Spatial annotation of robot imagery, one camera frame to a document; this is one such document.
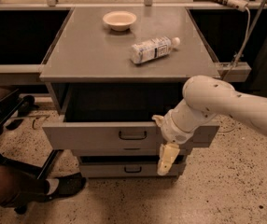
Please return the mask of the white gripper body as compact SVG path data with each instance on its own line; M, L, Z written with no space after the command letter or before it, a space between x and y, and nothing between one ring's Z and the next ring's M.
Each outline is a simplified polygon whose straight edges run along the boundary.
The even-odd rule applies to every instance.
M173 121L172 114L173 110L169 110L162 119L162 137L167 143L183 145L193 136L193 133L180 130Z

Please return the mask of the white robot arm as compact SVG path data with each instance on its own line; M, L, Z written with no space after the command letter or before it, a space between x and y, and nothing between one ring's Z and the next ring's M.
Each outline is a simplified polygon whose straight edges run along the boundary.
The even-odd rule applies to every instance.
M167 175L196 129L217 115L235 119L267 136L267 98L241 93L228 82L207 76L189 78L182 89L183 99L165 115L152 119L165 140L160 146L158 175Z

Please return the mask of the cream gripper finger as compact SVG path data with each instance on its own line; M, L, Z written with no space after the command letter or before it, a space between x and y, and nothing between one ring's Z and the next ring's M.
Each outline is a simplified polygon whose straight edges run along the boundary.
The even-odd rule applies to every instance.
M164 122L164 116L161 115L153 115L152 120L156 123L158 127L161 127Z
M160 154L159 154L160 158L157 166L158 175L167 175L169 173L179 152L180 152L179 144L175 143L161 144Z

